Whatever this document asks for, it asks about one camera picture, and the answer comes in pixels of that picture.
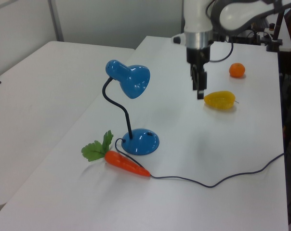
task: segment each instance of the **toy orange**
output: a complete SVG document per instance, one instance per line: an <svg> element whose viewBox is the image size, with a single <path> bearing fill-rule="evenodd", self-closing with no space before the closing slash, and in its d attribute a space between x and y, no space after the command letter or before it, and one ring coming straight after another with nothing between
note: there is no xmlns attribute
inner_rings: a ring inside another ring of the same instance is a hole
<svg viewBox="0 0 291 231"><path fill-rule="evenodd" d="M231 77L241 78L245 73L245 67L240 63L232 64L229 68L229 73Z"/></svg>

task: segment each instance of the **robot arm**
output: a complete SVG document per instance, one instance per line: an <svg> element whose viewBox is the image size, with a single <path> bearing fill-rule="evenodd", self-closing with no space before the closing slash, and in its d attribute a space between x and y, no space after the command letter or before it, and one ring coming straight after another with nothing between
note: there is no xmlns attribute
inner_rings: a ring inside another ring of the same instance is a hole
<svg viewBox="0 0 291 231"><path fill-rule="evenodd" d="M245 30L256 19L279 13L291 7L291 0L218 0L211 12L215 31L235 35Z"/></svg>
<svg viewBox="0 0 291 231"><path fill-rule="evenodd" d="M213 29L221 35L231 36L245 30L256 19L290 7L291 0L184 0L184 33L172 40L186 46L186 59L190 63L197 98L203 99L207 88L207 73L203 66L210 61Z"/></svg>

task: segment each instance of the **lamp base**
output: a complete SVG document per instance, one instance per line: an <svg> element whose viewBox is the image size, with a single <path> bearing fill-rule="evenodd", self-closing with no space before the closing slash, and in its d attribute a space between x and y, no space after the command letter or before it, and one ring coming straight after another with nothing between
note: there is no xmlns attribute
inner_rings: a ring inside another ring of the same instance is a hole
<svg viewBox="0 0 291 231"><path fill-rule="evenodd" d="M132 139L128 133L123 136L122 148L133 155L146 155L154 152L159 146L159 137L154 132L138 128L132 130Z"/></svg>

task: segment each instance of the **yellow pepper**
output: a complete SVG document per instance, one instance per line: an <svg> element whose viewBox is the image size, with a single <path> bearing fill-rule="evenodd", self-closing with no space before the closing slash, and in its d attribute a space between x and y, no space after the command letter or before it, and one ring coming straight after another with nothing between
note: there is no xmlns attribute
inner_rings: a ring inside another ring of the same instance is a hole
<svg viewBox="0 0 291 231"><path fill-rule="evenodd" d="M204 97L204 102L218 109L229 109L233 107L236 97L229 91L217 91Z"/></svg>

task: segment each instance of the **orange carrot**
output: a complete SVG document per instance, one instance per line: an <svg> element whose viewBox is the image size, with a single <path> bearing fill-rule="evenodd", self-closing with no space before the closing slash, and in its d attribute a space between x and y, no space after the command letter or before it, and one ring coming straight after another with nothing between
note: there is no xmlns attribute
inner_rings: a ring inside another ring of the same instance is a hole
<svg viewBox="0 0 291 231"><path fill-rule="evenodd" d="M105 160L107 163L114 165L116 167L120 167L126 171L145 176L150 177L150 173L148 170L146 170L143 167L140 167L130 159L122 156L121 154L115 152L115 151L108 151L105 154Z"/></svg>

